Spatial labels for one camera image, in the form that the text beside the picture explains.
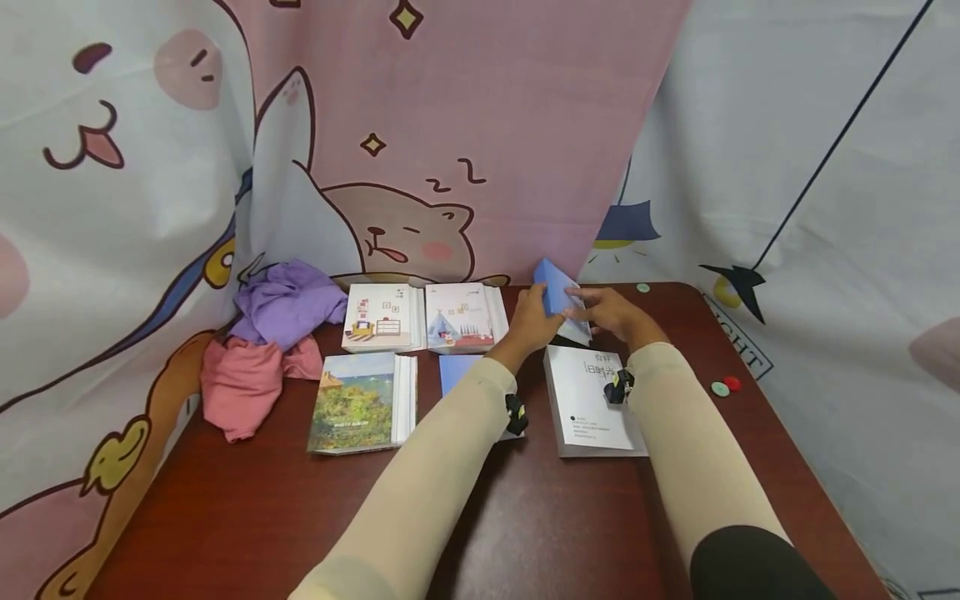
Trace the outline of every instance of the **cartoon backdrop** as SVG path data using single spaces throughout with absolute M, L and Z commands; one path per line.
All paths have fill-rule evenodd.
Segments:
M 583 281 L 697 285 L 888 589 L 960 598 L 960 5 L 700 2 Z
M 82 597 L 265 266 L 588 256 L 688 1 L 0 1 L 0 581 Z

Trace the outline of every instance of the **purple cloth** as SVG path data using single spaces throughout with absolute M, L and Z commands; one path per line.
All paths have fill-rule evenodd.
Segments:
M 251 277 L 233 301 L 244 316 L 230 335 L 257 345 L 276 342 L 281 352 L 323 322 L 342 323 L 347 314 L 347 295 L 337 284 L 297 259 Z

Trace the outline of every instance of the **dark red table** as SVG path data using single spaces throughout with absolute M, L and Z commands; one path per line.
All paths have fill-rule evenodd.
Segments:
M 700 293 L 679 283 L 647 310 L 701 382 L 735 375 L 716 398 L 787 534 L 841 598 L 887 598 L 883 586 L 750 377 Z M 505 288 L 508 313 L 519 288 Z M 340 354 L 341 328 L 315 334 Z M 626 348 L 615 339 L 601 349 Z M 420 357 L 420 413 L 440 398 L 438 357 Z M 434 598 L 688 598 L 647 459 L 562 461 L 540 354 L 518 376 L 527 439 L 498 444 L 437 567 Z M 346 529 L 393 452 L 305 452 L 317 383 L 289 381 L 256 437 L 229 445 L 194 419 L 133 516 L 90 599 L 285 598 Z

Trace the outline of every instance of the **book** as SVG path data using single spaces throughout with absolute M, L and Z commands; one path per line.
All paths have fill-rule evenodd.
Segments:
M 451 354 L 448 356 L 440 357 L 440 390 L 441 393 L 446 396 L 450 393 L 450 390 L 453 389 L 457 382 L 460 381 L 467 371 L 470 370 L 470 367 L 473 366 L 473 363 L 477 362 L 483 358 L 479 354 Z M 520 435 L 514 435 L 509 431 L 504 431 L 503 435 L 500 436 L 500 442 L 504 440 L 516 440 L 518 438 L 524 437 L 525 432 L 520 433 Z
M 507 333 L 500 289 L 483 283 L 427 285 L 426 344 L 440 354 L 486 352 Z
M 623 369 L 616 353 L 548 346 L 543 367 L 561 458 L 649 456 L 630 407 L 604 396 Z
M 347 300 L 348 352 L 409 352 L 425 348 L 423 290 L 405 283 L 354 283 Z
M 534 271 L 534 283 L 546 284 L 546 291 L 543 294 L 543 310 L 546 311 L 548 317 L 563 314 L 567 308 L 584 308 L 582 300 L 570 296 L 566 292 L 566 288 L 579 288 L 580 284 L 558 269 L 556 265 L 550 262 L 549 258 L 544 258 L 537 265 L 537 269 Z M 589 346 L 590 340 L 593 339 L 593 336 L 590 335 L 590 324 L 586 321 L 574 321 L 573 319 L 566 319 L 557 335 L 582 346 Z
M 307 451 L 337 455 L 396 447 L 416 423 L 416 356 L 327 356 Z

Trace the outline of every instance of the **person's right hand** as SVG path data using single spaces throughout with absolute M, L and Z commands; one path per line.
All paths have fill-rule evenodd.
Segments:
M 575 321 L 591 321 L 590 332 L 604 330 L 626 342 L 630 352 L 654 342 L 669 342 L 653 318 L 639 306 L 611 288 L 566 288 L 570 296 L 584 301 L 586 308 L 568 308 L 564 316 Z

